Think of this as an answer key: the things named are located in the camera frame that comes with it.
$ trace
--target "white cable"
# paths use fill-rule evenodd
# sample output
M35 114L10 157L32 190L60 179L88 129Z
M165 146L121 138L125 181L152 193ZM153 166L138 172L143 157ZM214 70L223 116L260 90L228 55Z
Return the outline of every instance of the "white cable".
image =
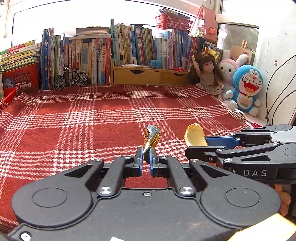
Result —
M235 110L228 110L228 112L234 119L246 121L246 116L242 111L235 109Z

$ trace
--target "bed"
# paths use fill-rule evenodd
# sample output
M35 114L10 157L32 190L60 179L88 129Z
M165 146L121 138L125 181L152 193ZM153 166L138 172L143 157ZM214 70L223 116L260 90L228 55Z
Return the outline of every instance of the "bed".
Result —
M187 86L70 87L62 91L24 88L0 114L0 230L18 225L11 209L14 192L26 183L88 162L112 162L134 155L144 129L162 131L158 155L187 162L184 133L199 123L206 135L226 135L246 128L204 90ZM126 187L166 187L163 178L128 178Z

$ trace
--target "white bunny plush toy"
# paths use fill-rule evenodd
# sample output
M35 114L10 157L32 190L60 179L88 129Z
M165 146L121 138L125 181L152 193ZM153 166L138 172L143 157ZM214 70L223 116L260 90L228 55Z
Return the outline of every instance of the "white bunny plush toy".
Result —
M223 75L223 100L228 100L226 92L233 90L234 86L232 83L232 78L237 69L244 65L248 60L248 55L241 54L236 61L230 59L230 51L228 49L223 51L223 60L218 64L222 75Z

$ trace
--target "doll hair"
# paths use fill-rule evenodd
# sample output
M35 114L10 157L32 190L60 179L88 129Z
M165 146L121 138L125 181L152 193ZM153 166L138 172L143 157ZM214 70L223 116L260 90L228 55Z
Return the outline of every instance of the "doll hair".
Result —
M214 73L215 78L218 78L221 81L223 80L222 72L221 72L220 68L218 67L218 65L216 64L215 57L213 55L211 55L209 53L200 52L200 53L198 53L198 55L195 56L195 61L198 63L201 71L202 71L202 66L205 63L212 61L213 66L214 66L213 73ZM199 79L193 65L190 68L190 73L188 75L188 79L189 79L190 83L193 85L196 85L200 82L200 79Z

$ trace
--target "doraemon plush toy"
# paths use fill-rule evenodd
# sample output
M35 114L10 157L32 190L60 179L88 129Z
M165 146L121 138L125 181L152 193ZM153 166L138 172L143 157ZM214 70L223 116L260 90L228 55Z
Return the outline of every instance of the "doraemon plush toy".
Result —
M233 75L233 86L235 89L226 92L231 98L228 108L249 113L251 116L258 115L261 101L255 97L261 90L263 79L259 70L252 65L243 65Z
M238 70L240 66L245 64L248 60L248 55L245 53L241 54L236 61L230 58L230 51L228 49L223 51L223 60L218 64L222 75L223 75L223 100L227 100L225 93L229 90L233 90L232 78L234 73Z

